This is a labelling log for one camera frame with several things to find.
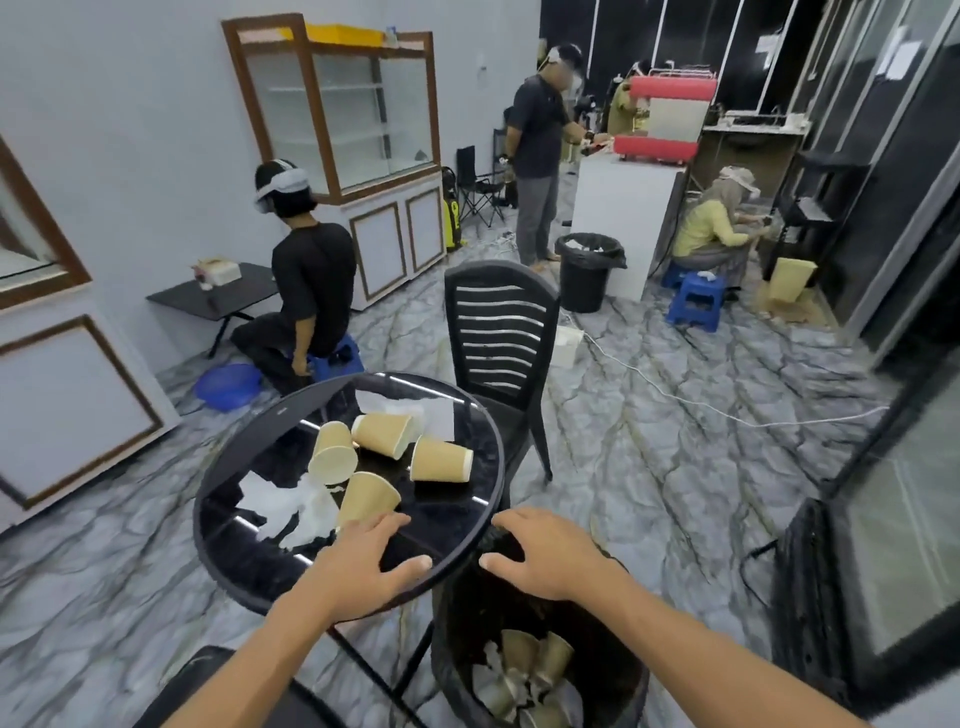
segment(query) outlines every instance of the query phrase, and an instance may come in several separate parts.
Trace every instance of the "gray marble floor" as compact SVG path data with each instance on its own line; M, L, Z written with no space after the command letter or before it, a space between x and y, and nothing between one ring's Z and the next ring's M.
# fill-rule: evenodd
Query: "gray marble floor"
M570 217L575 180L563 177L555 234ZM512 214L507 225L497 223L489 231L467 227L464 250L355 316L350 329L368 369L452 380L444 268L510 256L501 233L512 227ZM768 655L762 608L747 597L736 566L789 523L880 415L753 427L672 398L763 425L849 416L891 393L828 332L759 318L743 305L724 314L715 334L673 328L663 320L669 300L650 286L641 303L607 300L598 313L575 317L607 354L638 371L586 344L572 369L551 370L543 412L556 477L545 483L531 453L513 483L513 501L551 508L589 528L647 587ZM226 348L221 359L235 356ZM193 360L161 378L183 415L180 428L0 541L5 726L132 725L201 645L236 646L260 623L205 573L190 513L218 448L273 396L264 393L237 413L203 409L190 386L207 366ZM748 570L761 594L770 570L762 561ZM396 679L429 619L424 597L353 624L349 638L382 675ZM327 638L299 678L348 725L404 723ZM460 724L437 690L429 657L407 698L432 728ZM643 724L689 721L654 684Z

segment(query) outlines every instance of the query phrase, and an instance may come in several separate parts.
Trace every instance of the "black chair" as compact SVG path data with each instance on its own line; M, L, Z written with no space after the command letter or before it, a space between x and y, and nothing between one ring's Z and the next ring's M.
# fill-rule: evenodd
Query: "black chair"
M507 222L500 208L493 204L493 198L503 189L503 176L494 172L477 175L476 147L457 150L457 184L463 200L460 205L461 222L469 215L479 217L488 228L493 225L494 215L499 215L502 222ZM491 208L490 221L485 220L482 214L487 206Z
M457 386L490 411L503 440L510 482L533 439L547 480L553 479L540 400L560 316L560 295L508 260L464 263L444 276L446 323Z
M160 691L133 728L160 728L183 703L213 677L230 659L233 650L225 647L201 647ZM263 728L347 728L347 725L320 698L296 680L267 716Z

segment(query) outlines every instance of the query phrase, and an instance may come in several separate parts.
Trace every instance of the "white vr headset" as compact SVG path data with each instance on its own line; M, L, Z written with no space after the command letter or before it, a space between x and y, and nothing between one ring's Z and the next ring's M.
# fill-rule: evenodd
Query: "white vr headset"
M283 167L283 171L275 175L269 184L260 187L256 191L256 197L253 198L253 204L260 212L273 212L274 205L268 195L271 192L279 192L281 195L291 192L302 192L310 188L310 180L307 179L306 172L283 159L274 159L274 161Z

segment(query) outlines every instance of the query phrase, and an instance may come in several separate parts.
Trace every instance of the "trash can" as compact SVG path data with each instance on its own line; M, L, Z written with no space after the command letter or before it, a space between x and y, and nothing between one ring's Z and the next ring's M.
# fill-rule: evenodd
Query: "trash can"
M576 313L600 310L613 268L626 268L623 246L597 232L572 232L557 238L560 256L560 305Z
M477 559L487 551L523 560L516 539L492 528L468 564L433 592L431 667L453 713L468 728L509 725L474 697L472 666L486 663L484 645L500 643L502 629L523 630L538 639L552 631L574 650L565 678L583 698L584 728L636 728L650 680L646 666L576 604L526 595L481 569Z

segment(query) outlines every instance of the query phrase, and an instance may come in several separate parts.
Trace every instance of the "man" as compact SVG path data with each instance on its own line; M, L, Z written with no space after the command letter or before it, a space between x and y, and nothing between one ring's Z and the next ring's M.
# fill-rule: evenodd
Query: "man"
M570 120L562 92L574 83L584 57L572 43L551 48L536 76L523 82L507 119L507 159L516 175L519 212L516 248L520 262L536 272L558 260L547 249L550 223L557 214L560 155L564 134L578 144L607 140Z
M254 182L257 208L290 228L271 260L283 307L238 327L230 341L288 395L311 381L307 354L330 356L347 333L357 263L350 233L311 214L317 203L306 172L273 159L257 167Z
M650 100L630 98L630 80L634 76L649 75L650 62L637 61L631 66L627 78L617 85L610 102L610 114L607 121L607 132L611 136L632 133L635 120L638 122L636 130L646 131L647 118L650 116Z

